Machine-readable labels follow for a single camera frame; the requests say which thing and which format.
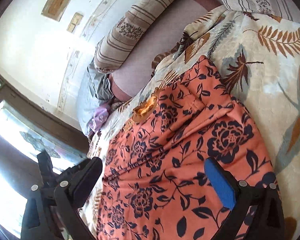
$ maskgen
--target white wall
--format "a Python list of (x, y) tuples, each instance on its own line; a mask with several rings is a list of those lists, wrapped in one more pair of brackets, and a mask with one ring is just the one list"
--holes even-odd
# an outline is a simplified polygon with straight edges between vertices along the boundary
[[(69, 54), (101, 0), (71, 0), (60, 22), (41, 15), (47, 0), (13, 0), (0, 19), (0, 74), (46, 111), (80, 128), (57, 110)], [(84, 15), (74, 33), (66, 31), (75, 12)]]

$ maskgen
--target light switch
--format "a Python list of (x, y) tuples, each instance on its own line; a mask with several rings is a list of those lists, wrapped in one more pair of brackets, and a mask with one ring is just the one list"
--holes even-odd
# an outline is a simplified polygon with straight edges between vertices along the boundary
[(80, 24), (82, 18), (83, 18), (82, 14), (75, 13), (68, 28), (67, 28), (67, 31), (72, 33), (74, 31), (74, 28)]

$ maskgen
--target orange floral fabric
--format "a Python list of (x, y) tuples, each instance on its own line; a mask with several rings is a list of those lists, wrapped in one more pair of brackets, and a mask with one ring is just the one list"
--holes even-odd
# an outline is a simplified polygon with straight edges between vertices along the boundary
[[(160, 92), (143, 122), (110, 142), (96, 214), (98, 239), (213, 237), (227, 217), (204, 173), (214, 157), (237, 180), (277, 183), (262, 137), (205, 56)], [(245, 236), (256, 208), (238, 233)]]

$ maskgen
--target metal rivet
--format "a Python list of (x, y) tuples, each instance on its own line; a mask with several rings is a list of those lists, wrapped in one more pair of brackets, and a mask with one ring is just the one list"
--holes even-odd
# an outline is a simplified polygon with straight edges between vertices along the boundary
[(39, 188), (38, 185), (33, 185), (33, 186), (31, 187), (31, 190), (32, 190), (32, 191), (36, 191), (38, 188)]
[(246, 187), (246, 186), (248, 185), (248, 183), (247, 183), (245, 180), (240, 180), (240, 181), (239, 181), (239, 185), (240, 185), (241, 187)]
[(269, 187), (272, 188), (272, 189), (276, 189), (277, 188), (277, 186), (274, 183), (270, 183)]
[(66, 181), (66, 180), (64, 180), (64, 181), (62, 181), (62, 182), (60, 183), (60, 187), (66, 187), (66, 186), (68, 186), (68, 185), (69, 185), (69, 182)]

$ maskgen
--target leaf patterned blanket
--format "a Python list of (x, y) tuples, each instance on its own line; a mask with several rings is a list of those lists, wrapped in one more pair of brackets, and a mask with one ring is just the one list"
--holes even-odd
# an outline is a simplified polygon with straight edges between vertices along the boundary
[[(209, 58), (223, 84), (250, 111), (265, 141), (281, 191), (284, 216), (300, 235), (300, 24), (273, 15), (226, 10), (220, 6), (189, 24), (176, 53), (164, 58), (154, 77), (122, 105), (94, 136), (89, 157), (106, 159), (109, 141), (148, 99), (158, 84), (189, 70), (201, 55)], [(262, 162), (251, 159), (252, 172)], [(98, 181), (81, 217), (94, 229), (102, 181)]]

